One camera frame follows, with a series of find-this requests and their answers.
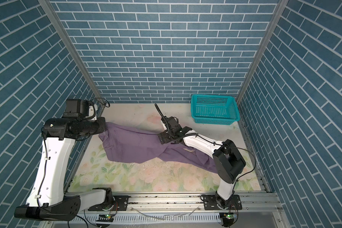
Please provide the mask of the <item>teal plastic basket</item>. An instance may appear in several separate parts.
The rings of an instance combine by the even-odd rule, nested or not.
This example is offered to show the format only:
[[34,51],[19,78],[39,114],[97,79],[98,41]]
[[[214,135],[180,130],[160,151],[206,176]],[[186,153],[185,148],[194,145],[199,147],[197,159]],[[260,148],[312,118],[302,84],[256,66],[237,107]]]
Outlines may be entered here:
[[231,125],[240,120],[234,97],[192,95],[191,116],[197,124]]

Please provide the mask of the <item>purple trousers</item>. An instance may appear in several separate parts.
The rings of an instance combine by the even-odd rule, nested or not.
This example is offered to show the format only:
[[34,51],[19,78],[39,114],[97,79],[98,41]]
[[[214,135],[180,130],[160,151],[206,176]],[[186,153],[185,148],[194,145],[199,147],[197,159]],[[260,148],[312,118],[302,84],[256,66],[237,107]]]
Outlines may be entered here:
[[165,162],[191,164],[217,173],[213,158],[183,144],[161,144],[154,132],[134,127],[106,123],[106,131],[99,134],[108,160],[122,163],[144,163],[154,158]]

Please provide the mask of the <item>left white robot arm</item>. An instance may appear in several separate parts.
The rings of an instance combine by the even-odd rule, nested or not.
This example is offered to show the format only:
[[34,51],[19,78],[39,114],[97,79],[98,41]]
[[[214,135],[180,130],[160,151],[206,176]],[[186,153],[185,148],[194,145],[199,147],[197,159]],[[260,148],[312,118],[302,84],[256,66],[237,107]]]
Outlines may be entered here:
[[96,207],[110,210],[115,205],[110,188],[66,195],[65,175],[69,156],[76,141],[106,130],[105,118],[77,120],[52,118],[41,131],[42,154],[33,189],[14,217],[38,221],[71,221],[79,212]]

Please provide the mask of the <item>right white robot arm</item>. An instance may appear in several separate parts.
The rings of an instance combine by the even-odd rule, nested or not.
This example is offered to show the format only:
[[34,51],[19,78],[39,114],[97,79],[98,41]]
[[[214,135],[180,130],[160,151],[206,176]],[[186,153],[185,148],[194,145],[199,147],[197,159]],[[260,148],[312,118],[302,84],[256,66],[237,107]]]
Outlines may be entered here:
[[158,138],[162,144],[183,143],[212,158],[220,177],[216,203],[221,209],[231,206],[236,181],[246,166],[245,159],[231,140],[213,140],[189,127],[184,127],[175,133],[165,130],[158,134]]

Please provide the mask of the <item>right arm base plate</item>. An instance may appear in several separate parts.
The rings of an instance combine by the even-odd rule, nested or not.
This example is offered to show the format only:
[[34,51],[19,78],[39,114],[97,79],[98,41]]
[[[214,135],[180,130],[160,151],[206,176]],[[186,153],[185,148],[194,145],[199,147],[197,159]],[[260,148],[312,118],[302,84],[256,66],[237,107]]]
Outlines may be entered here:
[[203,194],[200,196],[206,211],[215,210],[236,210],[242,209],[239,195],[233,194],[229,199],[224,200],[217,194]]

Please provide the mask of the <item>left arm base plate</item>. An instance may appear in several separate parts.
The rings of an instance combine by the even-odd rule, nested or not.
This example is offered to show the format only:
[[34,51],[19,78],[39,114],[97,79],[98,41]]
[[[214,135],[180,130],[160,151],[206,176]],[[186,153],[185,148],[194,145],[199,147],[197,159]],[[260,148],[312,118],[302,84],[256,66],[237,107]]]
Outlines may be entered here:
[[88,211],[126,211],[128,201],[128,195],[116,195],[104,203],[90,207]]

